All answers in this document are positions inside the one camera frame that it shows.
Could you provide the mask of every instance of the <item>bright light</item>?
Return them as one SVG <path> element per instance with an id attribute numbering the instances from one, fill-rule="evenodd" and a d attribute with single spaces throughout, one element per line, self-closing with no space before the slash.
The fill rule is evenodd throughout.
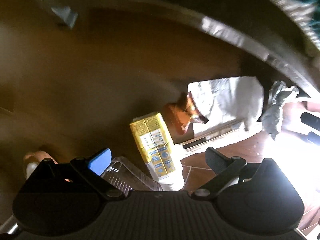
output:
<path id="1" fill-rule="evenodd" d="M 18 225 L 15 224 L 11 229 L 10 231 L 8 232 L 9 235 L 13 234 L 13 232 L 18 228 Z"/>
<path id="2" fill-rule="evenodd" d="M 206 32 L 209 31 L 210 24 L 211 24 L 210 18 L 204 17 L 204 18 L 202 19 L 202 29 L 203 29 L 204 31 L 206 31 Z"/>
<path id="3" fill-rule="evenodd" d="M 320 188 L 320 147 L 281 132 L 265 142 L 263 157 L 276 161 L 297 192 Z"/>

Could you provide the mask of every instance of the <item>white bottle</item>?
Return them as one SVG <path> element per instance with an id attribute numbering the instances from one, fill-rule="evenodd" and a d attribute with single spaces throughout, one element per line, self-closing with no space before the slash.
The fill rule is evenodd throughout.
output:
<path id="1" fill-rule="evenodd" d="M 161 185 L 164 191 L 177 191 L 181 190 L 184 186 L 184 178 L 182 176 L 183 167 L 178 154 L 175 152 L 171 153 L 171 159 L 175 171 L 160 177 L 157 175 L 152 162 L 146 163 L 152 178 Z"/>

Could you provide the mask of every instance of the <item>floor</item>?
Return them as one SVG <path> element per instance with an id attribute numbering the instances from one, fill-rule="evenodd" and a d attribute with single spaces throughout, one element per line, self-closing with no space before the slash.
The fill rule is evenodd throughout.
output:
<path id="1" fill-rule="evenodd" d="M 263 159 L 262 152 L 267 138 L 267 134 L 260 132 L 247 140 L 219 148 L 218 150 L 227 157 L 241 156 L 247 162 L 260 163 Z M 185 179 L 183 190 L 191 193 L 214 178 L 215 173 L 205 163 L 204 155 L 205 153 L 194 154 L 181 161 L 183 166 L 182 174 Z"/>
<path id="2" fill-rule="evenodd" d="M 0 0 L 0 11 L 0 224 L 24 183 L 27 152 L 45 146 L 69 162 L 109 147 L 147 173 L 129 128 L 133 118 L 161 111 L 193 81 L 254 75 L 268 91 L 275 77 L 231 45 L 144 15 L 93 10 L 69 31 L 37 0 Z M 173 135 L 176 143 L 192 137 Z M 219 150 L 261 162 L 267 138 L 259 133 Z M 204 154 L 182 164 L 184 190 L 214 177 Z"/>

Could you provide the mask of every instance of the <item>brown floor tile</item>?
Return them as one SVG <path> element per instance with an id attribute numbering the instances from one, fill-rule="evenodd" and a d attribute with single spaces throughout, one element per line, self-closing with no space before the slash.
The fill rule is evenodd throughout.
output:
<path id="1" fill-rule="evenodd" d="M 205 163 L 205 153 L 193 154 L 181 160 L 181 163 L 184 166 L 210 169 L 210 167 Z"/>
<path id="2" fill-rule="evenodd" d="M 263 156 L 263 147 L 269 135 L 265 132 L 260 132 L 247 140 L 238 143 L 230 144 L 228 146 L 219 148 L 218 150 L 225 156 L 231 158 L 232 156 L 240 156 L 247 162 L 260 163 Z M 205 153 L 193 154 L 183 160 L 182 165 L 192 166 L 197 168 L 209 169 L 210 167 L 205 163 Z"/>
<path id="3" fill-rule="evenodd" d="M 210 179 L 215 177 L 216 174 L 212 170 L 205 170 L 199 168 L 191 168 L 189 177 L 183 190 L 187 190 L 188 192 L 193 192 L 205 183 L 207 183 Z"/>
<path id="4" fill-rule="evenodd" d="M 308 212 L 304 213 L 300 220 L 298 228 L 300 230 L 307 228 L 310 225 L 310 222 L 314 219 L 317 212 L 318 212 L 318 207 L 313 207 Z"/>
<path id="5" fill-rule="evenodd" d="M 317 225 L 318 225 L 318 224 L 315 224 L 315 225 L 312 225 L 312 226 L 310 226 L 310 227 L 302 230 L 302 233 L 303 233 L 305 236 L 309 235 L 309 234 L 311 233 L 311 231 L 312 231 L 313 229 L 315 229 L 315 227 L 316 227 Z"/>
<path id="6" fill-rule="evenodd" d="M 191 169 L 191 167 L 183 166 L 182 176 L 184 178 L 184 184 L 186 184 L 186 182 L 187 182 L 187 178 L 188 178 L 188 174 L 189 174 L 190 169 Z"/>
<path id="7" fill-rule="evenodd" d="M 240 156 L 247 162 L 261 163 L 264 158 L 262 153 L 265 141 L 268 139 L 269 135 L 261 131 L 246 140 L 227 145 L 218 150 L 229 158 L 232 156 Z"/>
<path id="8" fill-rule="evenodd" d="M 318 224 L 319 223 L 319 219 L 320 219 L 320 209 L 318 209 L 318 212 L 314 216 L 313 220 L 311 220 L 311 222 L 309 223 L 309 226 L 312 226 L 314 224 Z"/>
<path id="9" fill-rule="evenodd" d="M 316 191 L 299 192 L 304 204 L 304 215 L 313 209 L 320 209 L 320 194 Z"/>

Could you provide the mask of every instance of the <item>tiled floor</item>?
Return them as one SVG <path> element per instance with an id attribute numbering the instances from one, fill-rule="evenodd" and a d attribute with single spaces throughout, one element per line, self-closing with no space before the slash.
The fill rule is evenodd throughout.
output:
<path id="1" fill-rule="evenodd" d="M 218 149 L 227 157 L 241 156 L 248 162 L 261 162 L 263 159 L 263 146 L 268 138 L 264 132 L 260 132 L 251 138 Z M 181 161 L 185 186 L 183 190 L 193 192 L 214 178 L 215 173 L 205 163 L 205 153 L 191 155 Z"/>
<path id="2" fill-rule="evenodd" d="M 318 223 L 316 223 L 316 224 L 314 224 L 314 225 L 312 225 L 312 226 L 309 226 L 309 227 L 307 227 L 306 229 L 303 229 L 303 230 L 302 230 L 302 233 L 303 233 L 305 236 L 309 235 L 310 232 L 311 232 L 313 229 L 315 229 L 315 227 L 316 227 L 317 225 L 318 225 Z"/>

